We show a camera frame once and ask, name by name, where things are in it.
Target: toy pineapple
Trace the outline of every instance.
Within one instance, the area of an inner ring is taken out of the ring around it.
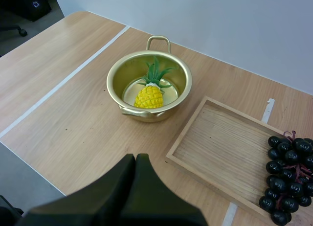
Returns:
[[[145,109],[159,108],[163,106],[163,91],[162,88],[169,88],[172,85],[162,85],[160,83],[162,77],[169,73],[173,68],[166,68],[162,72],[159,70],[159,61],[156,56],[154,56],[154,63],[148,66],[148,73],[146,76],[142,77],[145,83],[139,83],[145,85],[145,87],[136,96],[134,106]]]

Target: white wall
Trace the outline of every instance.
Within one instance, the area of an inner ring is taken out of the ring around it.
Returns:
[[[57,0],[313,94],[313,0]]]

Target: pot handle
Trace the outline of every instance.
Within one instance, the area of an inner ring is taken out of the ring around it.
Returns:
[[[158,113],[158,114],[154,115],[153,113],[148,112],[148,111],[132,110],[132,109],[128,109],[128,108],[121,107],[121,106],[119,106],[119,108],[121,109],[123,115],[130,115],[130,116],[136,116],[136,117],[145,117],[145,118],[159,117],[163,113],[165,113],[165,112],[161,112],[161,113]]]
[[[154,35],[154,36],[151,36],[151,37],[148,39],[146,50],[149,50],[150,45],[151,45],[151,41],[152,41],[153,39],[165,40],[165,41],[167,42],[168,52],[169,52],[169,53],[172,53],[172,51],[171,51],[171,42],[168,40],[168,38],[166,38],[166,37],[164,37],[164,36],[160,36],[160,35]]]

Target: gold pot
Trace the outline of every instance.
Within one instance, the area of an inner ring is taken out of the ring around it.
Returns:
[[[165,40],[168,52],[149,50],[153,39]],[[163,95],[164,106],[156,109],[142,109],[133,106],[137,93],[141,90],[138,82],[147,73],[145,62],[153,62],[153,56],[160,61],[160,70],[175,67],[163,77],[163,84],[171,83]],[[118,60],[107,77],[108,92],[119,105],[122,114],[143,122],[157,122],[168,118],[187,97],[192,84],[191,72],[184,61],[171,54],[171,43],[163,36],[151,36],[144,51],[137,51]]]

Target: black grapes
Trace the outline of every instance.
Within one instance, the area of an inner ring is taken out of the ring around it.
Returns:
[[[271,136],[266,164],[271,175],[269,186],[259,200],[260,207],[270,213],[272,221],[285,226],[291,221],[291,213],[299,206],[312,204],[313,197],[313,140],[310,138]]]

